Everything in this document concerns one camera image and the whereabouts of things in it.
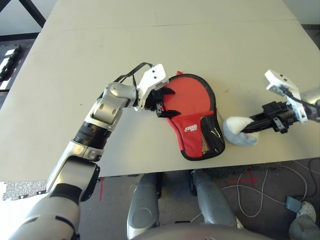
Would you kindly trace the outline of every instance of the table surface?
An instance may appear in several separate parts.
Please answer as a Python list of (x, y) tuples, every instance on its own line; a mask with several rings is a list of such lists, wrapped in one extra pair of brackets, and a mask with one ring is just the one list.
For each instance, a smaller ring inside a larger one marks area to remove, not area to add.
[[(105, 85), (141, 62), (204, 78), (223, 119), (284, 100), (265, 89), (268, 69), (301, 92), (320, 84), (319, 50), (281, 0), (58, 0), (0, 111), (0, 181), (47, 179)], [(192, 162), (165, 119), (124, 109), (98, 164), (117, 176), (304, 159), (320, 155), (319, 133), (269, 129)]]

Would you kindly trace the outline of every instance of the black cable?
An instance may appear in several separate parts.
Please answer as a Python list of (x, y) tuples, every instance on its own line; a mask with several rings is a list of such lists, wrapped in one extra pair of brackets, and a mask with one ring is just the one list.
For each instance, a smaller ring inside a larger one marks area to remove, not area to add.
[(114, 80), (114, 82), (122, 83), (124, 80), (126, 80), (126, 78), (133, 76), (133, 74), (138, 72), (145, 65), (148, 65), (150, 68), (153, 67), (153, 65), (151, 63), (142, 62), (138, 66), (136, 66), (134, 69), (132, 69), (130, 72), (128, 72), (127, 74), (119, 76), (116, 80)]
[(133, 86), (135, 88), (137, 87), (137, 82), (136, 82), (136, 79), (135, 79), (135, 75), (132, 75), (132, 84), (133, 84)]
[(282, 90), (282, 92), (283, 92), (284, 95), (288, 96), (289, 98), (291, 98), (292, 100), (296, 101), (297, 103), (300, 103), (300, 104), (303, 104), (303, 105), (306, 105), (306, 106), (309, 106), (309, 107), (312, 107), (312, 108), (315, 108), (315, 109), (320, 110), (320, 107), (318, 107), (318, 106), (316, 106), (316, 105), (314, 105), (314, 104), (311, 104), (311, 103), (309, 103), (309, 102), (302, 101), (302, 100), (294, 97), (293, 94), (292, 94), (292, 92), (290, 92), (288, 89), (282, 88), (281, 90)]
[[(316, 157), (316, 158), (312, 158), (312, 159), (310, 159), (309, 162), (308, 162), (308, 169), (309, 169), (309, 172), (310, 172), (310, 175), (311, 175), (313, 184), (314, 184), (314, 192), (313, 192), (311, 195), (306, 195), (306, 196), (305, 196), (306, 198), (312, 198), (312, 197), (314, 197), (314, 196), (317, 194), (317, 192), (318, 192), (317, 182), (316, 182), (316, 179), (315, 179), (315, 176), (314, 176), (313, 172), (311, 171), (311, 163), (312, 163), (313, 160), (317, 160), (317, 159), (318, 159), (317, 157)], [(302, 199), (302, 198), (303, 198), (303, 195), (293, 196), (293, 198), (298, 198), (298, 197), (300, 197), (300, 198)]]
[[(142, 62), (140, 63), (138, 66), (136, 66), (134, 69), (132, 69), (129, 73), (125, 74), (125, 75), (121, 75), (119, 76), (116, 80), (114, 80), (113, 82), (119, 82), (122, 83), (124, 80), (126, 80), (126, 78), (131, 77), (132, 76), (132, 84), (133, 86), (137, 87), (137, 82), (135, 79), (135, 73), (138, 72), (142, 67), (144, 67), (145, 65), (148, 65), (150, 68), (152, 68), (154, 65), (152, 65), (151, 63), (148, 62)], [(100, 96), (97, 98), (100, 99), (103, 96), (103, 92), (100, 94)]]

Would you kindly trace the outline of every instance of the red pouch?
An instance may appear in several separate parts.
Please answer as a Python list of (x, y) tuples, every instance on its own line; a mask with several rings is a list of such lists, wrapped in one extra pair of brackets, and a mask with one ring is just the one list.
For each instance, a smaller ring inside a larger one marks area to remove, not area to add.
[(165, 110), (178, 116), (167, 118), (174, 129), (182, 155), (190, 161), (213, 158), (225, 150), (225, 140), (217, 120), (215, 94), (208, 83), (193, 74), (169, 79), (167, 88), (175, 94), (163, 96)]

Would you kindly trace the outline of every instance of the printed logo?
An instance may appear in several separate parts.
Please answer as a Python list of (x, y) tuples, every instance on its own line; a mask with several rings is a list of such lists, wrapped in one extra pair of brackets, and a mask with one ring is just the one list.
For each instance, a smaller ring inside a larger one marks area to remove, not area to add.
[(194, 124), (194, 125), (191, 125), (191, 126), (186, 126), (184, 128), (184, 131), (185, 132), (188, 132), (188, 131), (193, 132), (193, 131), (196, 131), (197, 129), (198, 129), (197, 124)]

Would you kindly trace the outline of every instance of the red tape mark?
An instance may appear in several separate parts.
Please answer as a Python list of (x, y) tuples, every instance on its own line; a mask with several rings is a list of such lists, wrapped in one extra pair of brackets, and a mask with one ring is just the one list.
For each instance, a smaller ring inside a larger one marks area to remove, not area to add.
[(249, 176), (250, 176), (250, 182), (252, 184), (252, 187), (255, 189), (255, 184), (254, 184), (254, 181), (253, 181), (253, 177), (252, 177), (252, 172), (251, 172), (251, 169), (248, 169), (248, 173), (249, 173)]
[(102, 193), (104, 192), (104, 180), (105, 180), (104, 177), (101, 177), (101, 178), (100, 178), (101, 184), (100, 184), (100, 197), (99, 197), (99, 202), (102, 201)]
[[(260, 179), (259, 178), (245, 178), (245, 179), (240, 179), (240, 183), (247, 183), (247, 182), (256, 182), (256, 181), (259, 181)], [(226, 184), (236, 184), (238, 181), (237, 180), (228, 180), (228, 181), (225, 181)]]

